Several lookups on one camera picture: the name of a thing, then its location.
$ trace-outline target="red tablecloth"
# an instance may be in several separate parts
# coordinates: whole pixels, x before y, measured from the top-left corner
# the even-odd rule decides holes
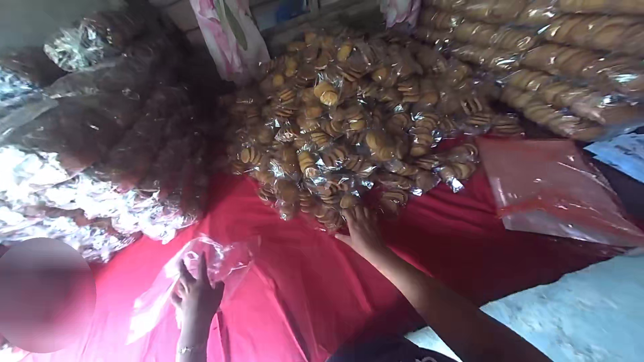
[[[173,361],[174,315],[125,345],[129,317],[133,300],[163,264],[200,233],[224,243],[262,237],[254,266],[213,323],[209,361],[322,362],[364,330],[382,335],[421,325],[371,265],[306,219],[281,221],[248,178],[220,175],[213,194],[212,209],[198,225],[167,245],[144,238],[97,273],[97,311],[85,340],[27,361]],[[461,193],[441,185],[413,197],[397,221],[381,225],[399,254],[477,304],[607,257],[601,245],[506,231],[482,171]]]

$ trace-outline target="bracelet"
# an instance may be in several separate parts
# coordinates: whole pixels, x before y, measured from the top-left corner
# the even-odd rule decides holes
[[[176,350],[177,354],[188,354],[188,353],[193,353],[193,352],[205,352],[205,346],[208,341],[204,341],[199,343],[198,345],[190,346],[190,347],[182,347]]]

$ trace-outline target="red plastic bag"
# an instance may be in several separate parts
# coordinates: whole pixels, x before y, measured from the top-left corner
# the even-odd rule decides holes
[[[192,239],[179,250],[161,269],[150,289],[134,301],[130,318],[128,342],[130,344],[152,331],[161,318],[168,312],[170,295],[175,291],[179,280],[179,261],[183,260],[188,271],[198,274],[199,255],[205,252],[208,267],[208,279],[215,286],[224,281],[222,305],[232,297],[237,286],[246,276],[252,265],[254,253],[259,249],[260,237],[244,242],[221,245],[206,235]],[[180,313],[176,314],[177,327],[181,328]]]
[[[477,139],[506,229],[644,246],[604,176],[571,140]]]

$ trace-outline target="human hand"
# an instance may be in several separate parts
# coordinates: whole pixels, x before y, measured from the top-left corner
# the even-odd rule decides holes
[[[208,279],[205,253],[199,256],[198,276],[195,279],[185,267],[183,260],[179,263],[179,283],[172,293],[172,304],[182,312],[184,327],[210,328],[219,304],[222,302],[224,284],[219,281],[213,289]]]
[[[375,215],[371,210],[362,205],[342,210],[349,228],[349,235],[336,234],[336,238],[342,240],[359,254],[384,247],[383,237],[375,221]]]

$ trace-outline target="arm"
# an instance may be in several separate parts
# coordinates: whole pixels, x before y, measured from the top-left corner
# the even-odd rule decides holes
[[[343,215],[350,236],[336,238],[389,279],[463,361],[550,361],[511,329],[387,248],[370,210],[358,206]]]
[[[199,257],[197,279],[179,263],[179,283],[172,293],[172,304],[182,313],[182,328],[176,346],[177,362],[206,362],[206,344],[210,334],[210,324],[222,302],[223,282],[213,289],[208,280],[205,256]]]

